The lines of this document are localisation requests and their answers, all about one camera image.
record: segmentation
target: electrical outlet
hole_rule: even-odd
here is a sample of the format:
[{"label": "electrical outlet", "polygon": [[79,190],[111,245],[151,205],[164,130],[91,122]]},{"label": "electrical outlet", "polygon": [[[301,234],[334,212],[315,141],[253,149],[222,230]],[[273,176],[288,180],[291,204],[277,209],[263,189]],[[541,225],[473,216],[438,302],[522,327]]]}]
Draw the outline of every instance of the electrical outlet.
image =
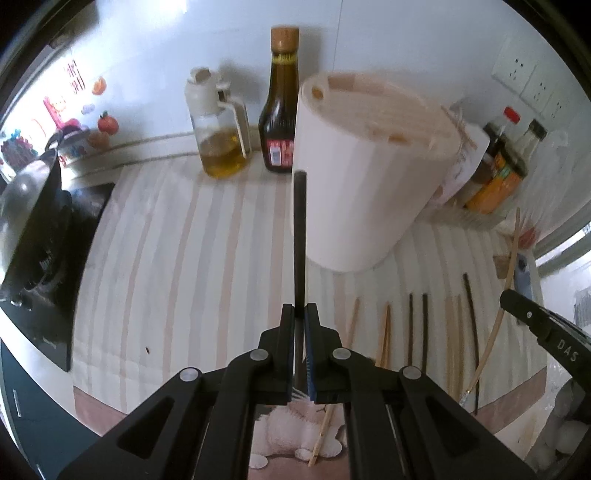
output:
[{"label": "electrical outlet", "polygon": [[520,97],[536,112],[542,113],[554,92],[555,85],[556,81],[550,68],[538,63]]},{"label": "electrical outlet", "polygon": [[521,93],[537,64],[536,59],[516,42],[508,40],[503,45],[492,76],[515,93]]},{"label": "electrical outlet", "polygon": [[562,125],[568,118],[569,114],[569,97],[566,92],[560,88],[559,85],[554,88],[548,104],[546,104],[542,111],[542,116],[549,120],[553,125]]}]

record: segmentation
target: bottle label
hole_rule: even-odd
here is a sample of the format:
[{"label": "bottle label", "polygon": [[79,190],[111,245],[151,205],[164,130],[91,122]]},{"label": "bottle label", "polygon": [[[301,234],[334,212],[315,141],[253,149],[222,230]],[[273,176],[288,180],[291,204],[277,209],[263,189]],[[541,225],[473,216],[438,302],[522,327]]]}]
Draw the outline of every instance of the bottle label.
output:
[{"label": "bottle label", "polygon": [[276,65],[291,65],[297,63],[297,53],[274,53],[271,63]]},{"label": "bottle label", "polygon": [[267,150],[273,167],[291,167],[294,158],[293,140],[267,140]]},{"label": "bottle label", "polygon": [[502,153],[495,157],[495,172],[491,181],[484,185],[471,200],[466,203],[466,208],[473,212],[488,213],[494,210],[509,196],[521,183],[521,177],[513,171]]}]

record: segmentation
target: egg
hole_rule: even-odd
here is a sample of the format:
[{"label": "egg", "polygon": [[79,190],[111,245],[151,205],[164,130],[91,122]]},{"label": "egg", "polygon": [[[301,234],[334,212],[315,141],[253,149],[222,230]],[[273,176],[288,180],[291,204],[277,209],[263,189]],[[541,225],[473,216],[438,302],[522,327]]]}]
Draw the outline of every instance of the egg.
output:
[{"label": "egg", "polygon": [[558,430],[556,449],[561,453],[572,455],[587,433],[589,425],[582,421],[565,421]]},{"label": "egg", "polygon": [[534,446],[533,457],[540,470],[546,470],[556,461],[556,450],[550,448],[545,443],[536,443]]},{"label": "egg", "polygon": [[585,398],[585,390],[577,383],[573,383],[573,401],[570,404],[570,413],[573,414],[577,411],[583,399]]},{"label": "egg", "polygon": [[552,413],[563,419],[569,414],[570,405],[573,402],[573,390],[571,382],[568,381],[560,389],[554,400],[554,410]]},{"label": "egg", "polygon": [[540,433],[540,437],[544,443],[552,449],[556,448],[556,442],[558,441],[558,430],[563,423],[563,419],[551,413],[548,417],[548,420],[546,420],[546,425]]}]

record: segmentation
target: striped tablecloth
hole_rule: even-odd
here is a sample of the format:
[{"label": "striped tablecloth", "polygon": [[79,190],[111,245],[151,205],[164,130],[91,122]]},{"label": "striped tablecloth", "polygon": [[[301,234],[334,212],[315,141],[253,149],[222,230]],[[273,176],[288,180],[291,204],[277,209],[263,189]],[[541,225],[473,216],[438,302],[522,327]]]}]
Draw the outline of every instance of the striped tablecloth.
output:
[{"label": "striped tablecloth", "polygon": [[[128,413],[180,369],[226,365],[255,348],[292,303],[290,178],[268,173],[259,156],[225,181],[204,174],[198,157],[126,167],[96,232],[77,302],[74,385]],[[308,262],[307,301],[343,337],[353,302],[361,312],[353,348],[374,356],[384,304],[392,305],[391,358],[406,361],[408,294],[414,293],[414,364],[420,365],[421,295],[429,298],[427,373],[446,387],[444,302],[461,295],[466,383],[474,370],[462,274],[467,272],[482,351],[502,283],[495,232],[415,223],[375,268],[337,274]],[[483,373],[480,405],[545,367],[546,354],[509,315]]]}]

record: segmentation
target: white tile wall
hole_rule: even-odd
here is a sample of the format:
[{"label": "white tile wall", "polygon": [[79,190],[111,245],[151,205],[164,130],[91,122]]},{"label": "white tile wall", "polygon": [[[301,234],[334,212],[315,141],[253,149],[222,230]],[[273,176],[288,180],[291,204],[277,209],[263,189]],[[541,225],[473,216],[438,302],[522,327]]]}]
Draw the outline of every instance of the white tile wall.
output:
[{"label": "white tile wall", "polygon": [[[502,0],[96,0],[74,20],[67,55],[90,88],[99,75],[108,87],[80,120],[94,126],[107,106],[121,126],[111,146],[189,131],[184,83],[192,67],[209,66],[225,72],[255,124],[268,91],[269,31],[282,23],[301,27],[302,79],[319,70],[379,71],[445,103],[463,98],[465,116],[480,124],[511,104],[526,129],[534,111],[491,77],[503,42],[517,38],[571,86],[580,110],[564,127],[582,158],[577,172],[591,168],[583,155],[591,151],[591,103],[554,50]],[[573,186],[559,223],[591,198],[587,190],[586,181]]]},{"label": "white tile wall", "polygon": [[72,56],[122,126],[116,143],[191,130],[184,100],[189,70],[221,70],[258,122],[268,92],[270,29],[295,24],[302,78],[332,68],[340,0],[97,0],[77,19]]}]

